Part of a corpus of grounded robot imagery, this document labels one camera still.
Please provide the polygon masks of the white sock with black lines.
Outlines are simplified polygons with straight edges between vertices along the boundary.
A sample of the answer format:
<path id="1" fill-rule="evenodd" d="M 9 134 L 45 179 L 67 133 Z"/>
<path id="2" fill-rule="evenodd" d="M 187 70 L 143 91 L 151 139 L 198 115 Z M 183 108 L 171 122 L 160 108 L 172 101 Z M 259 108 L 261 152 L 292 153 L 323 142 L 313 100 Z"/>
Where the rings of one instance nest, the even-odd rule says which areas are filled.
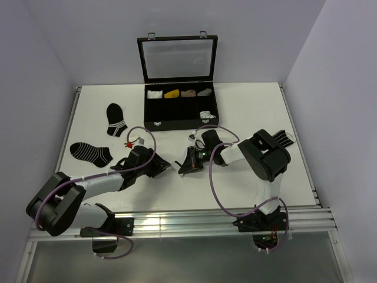
<path id="1" fill-rule="evenodd" d="M 201 119 L 215 119 L 216 116 L 211 114 L 211 112 L 207 110 L 207 111 L 200 112 L 200 118 Z"/>

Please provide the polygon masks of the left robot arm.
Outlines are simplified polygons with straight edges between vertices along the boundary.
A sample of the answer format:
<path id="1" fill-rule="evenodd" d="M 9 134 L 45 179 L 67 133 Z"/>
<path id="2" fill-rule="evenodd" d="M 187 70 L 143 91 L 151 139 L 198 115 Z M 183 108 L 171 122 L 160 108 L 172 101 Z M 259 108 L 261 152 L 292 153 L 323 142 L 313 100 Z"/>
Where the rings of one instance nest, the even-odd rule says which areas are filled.
<path id="1" fill-rule="evenodd" d="M 58 236 L 70 227 L 88 229 L 100 235 L 131 235 L 132 226 L 116 220 L 106 206 L 86 200 L 109 192 L 119 192 L 135 184 L 138 177 L 154 178 L 170 167 L 152 148 L 136 146 L 128 157 L 117 162 L 105 173 L 69 177 L 54 173 L 32 198 L 26 213 L 37 227 Z"/>

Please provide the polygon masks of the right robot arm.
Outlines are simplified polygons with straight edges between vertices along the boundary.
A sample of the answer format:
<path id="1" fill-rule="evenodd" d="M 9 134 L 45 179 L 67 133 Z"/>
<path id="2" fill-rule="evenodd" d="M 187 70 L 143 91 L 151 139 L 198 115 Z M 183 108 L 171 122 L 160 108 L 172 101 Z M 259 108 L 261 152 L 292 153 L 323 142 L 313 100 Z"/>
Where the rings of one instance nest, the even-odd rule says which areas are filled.
<path id="1" fill-rule="evenodd" d="M 288 211 L 280 199 L 283 174 L 291 161 L 289 152 L 266 130 L 257 131 L 243 141 L 226 144 L 215 129 L 201 135 L 202 147 L 198 147 L 196 132 L 189 135 L 186 156 L 173 166 L 180 175 L 196 173 L 204 164 L 226 167 L 245 160 L 259 181 L 258 199 L 252 213 L 236 215 L 233 225 L 239 232 L 277 232 L 289 228 Z"/>

